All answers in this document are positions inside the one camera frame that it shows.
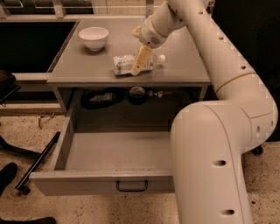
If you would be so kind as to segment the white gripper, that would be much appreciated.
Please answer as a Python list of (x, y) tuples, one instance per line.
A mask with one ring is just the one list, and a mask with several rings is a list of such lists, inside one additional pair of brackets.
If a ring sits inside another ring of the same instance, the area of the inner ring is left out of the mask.
[(152, 56), (151, 48), (160, 47), (167, 40), (167, 29), (165, 21), (157, 15), (148, 16), (140, 26), (135, 28), (131, 34), (134, 37), (139, 37), (142, 44), (134, 60), (131, 69), (132, 75), (139, 75), (145, 64)]

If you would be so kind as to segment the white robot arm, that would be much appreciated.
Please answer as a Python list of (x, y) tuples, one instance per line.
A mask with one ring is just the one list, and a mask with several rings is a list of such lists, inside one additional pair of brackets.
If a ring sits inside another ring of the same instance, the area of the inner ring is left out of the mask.
[(155, 48), (186, 27), (216, 93), (181, 109), (171, 126), (171, 165), (180, 224), (254, 224), (242, 154), (264, 143), (277, 125), (269, 90), (201, 0), (165, 0), (134, 31), (141, 47), (133, 74)]

